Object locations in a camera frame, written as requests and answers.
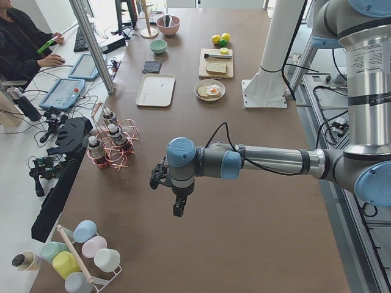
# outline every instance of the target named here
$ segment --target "pink bowl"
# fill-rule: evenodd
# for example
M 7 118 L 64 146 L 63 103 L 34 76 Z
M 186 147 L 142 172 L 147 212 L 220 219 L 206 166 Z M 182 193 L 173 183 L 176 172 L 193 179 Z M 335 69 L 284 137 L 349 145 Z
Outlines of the pink bowl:
M 164 35 L 175 35 L 179 30 L 179 25 L 181 24 L 181 20 L 176 16 L 171 15 L 171 17 L 172 17 L 172 24 L 169 27 L 163 26 L 163 17 L 159 18 L 156 21 L 159 31 L 161 31 L 162 34 Z

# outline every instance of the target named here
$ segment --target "white plate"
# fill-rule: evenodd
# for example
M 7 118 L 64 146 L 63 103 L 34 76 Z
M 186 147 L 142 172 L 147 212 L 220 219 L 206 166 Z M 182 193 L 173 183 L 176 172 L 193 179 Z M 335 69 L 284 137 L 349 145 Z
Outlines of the white plate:
M 197 92 L 198 88 L 199 87 L 203 87 L 204 85 L 212 85 L 212 84 L 217 84 L 218 86 L 220 86 L 221 88 L 221 96 L 217 97 L 217 98 L 204 98 L 202 96 L 200 96 Z M 224 96 L 225 94 L 225 87 L 224 87 L 224 84 L 222 84 L 221 82 L 215 80 L 215 79 L 204 79 L 202 81 L 199 81 L 198 83 L 195 84 L 194 86 L 194 93 L 195 95 L 203 100 L 203 101 L 206 101 L 206 102 L 214 102 L 214 101 L 217 101 L 218 99 L 221 99 L 222 96 Z
M 147 73 L 142 78 L 136 104 L 145 107 L 167 107 L 171 104 L 175 76 Z

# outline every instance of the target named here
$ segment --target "bowl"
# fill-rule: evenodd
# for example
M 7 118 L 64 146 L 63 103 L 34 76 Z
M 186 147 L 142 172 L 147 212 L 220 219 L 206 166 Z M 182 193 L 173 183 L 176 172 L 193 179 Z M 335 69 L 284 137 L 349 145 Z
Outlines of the bowl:
M 211 96 L 211 97 L 203 97 L 203 96 L 200 96 L 198 94 L 197 90 L 198 90 L 199 87 L 203 87 L 204 85 L 212 85 L 212 84 L 217 84 L 218 86 L 220 86 L 220 91 L 221 91 L 221 95 L 220 96 L 218 96 L 218 97 L 213 97 L 213 96 Z M 198 98 L 202 99 L 203 101 L 213 102 L 213 101 L 217 101 L 218 99 L 221 99 L 222 96 L 224 96 L 224 94 L 225 94 L 225 86 L 224 86 L 223 83 L 221 83 L 221 82 L 219 82 L 219 81 L 217 81 L 215 79 L 203 79 L 202 81 L 199 81 L 198 83 L 195 84 L 195 86 L 194 86 L 194 93 L 195 93 L 195 95 Z
M 156 25 L 158 26 L 159 31 L 161 31 L 161 33 L 164 35 L 175 35 L 179 30 L 181 20 L 173 15 L 171 15 L 171 17 L 172 17 L 172 22 L 171 22 L 171 26 L 169 27 L 163 26 L 163 17 L 158 18 L 158 20 L 156 20 Z
M 167 42 L 164 40 L 155 40 L 149 44 L 149 48 L 151 48 L 152 52 L 155 54 L 162 54 L 166 51 Z

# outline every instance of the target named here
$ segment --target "person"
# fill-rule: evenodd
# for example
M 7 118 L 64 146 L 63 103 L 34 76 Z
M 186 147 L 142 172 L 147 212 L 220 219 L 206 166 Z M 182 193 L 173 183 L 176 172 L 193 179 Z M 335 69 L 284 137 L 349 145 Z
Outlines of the person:
M 0 0 L 0 74 L 9 81 L 30 82 L 41 67 L 61 65 L 65 60 L 47 48 L 38 49 L 54 38 L 54 45 L 64 37 L 56 32 L 46 34 L 38 29 L 30 17 L 13 7 L 11 0 Z

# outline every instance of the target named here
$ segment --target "cutting board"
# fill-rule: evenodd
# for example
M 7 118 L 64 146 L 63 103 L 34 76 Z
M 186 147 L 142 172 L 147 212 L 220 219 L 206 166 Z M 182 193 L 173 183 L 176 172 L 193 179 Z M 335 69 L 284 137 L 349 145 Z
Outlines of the cutting board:
M 205 53 L 220 54 L 220 49 L 201 49 L 200 68 L 198 72 L 200 78 L 233 78 L 233 51 L 231 49 L 228 50 L 228 54 L 232 55 L 232 59 L 215 59 L 215 58 L 205 59 L 203 57 Z M 207 73 L 206 66 L 208 65 L 208 63 L 212 63 L 212 62 L 226 63 L 227 73 L 225 75 Z

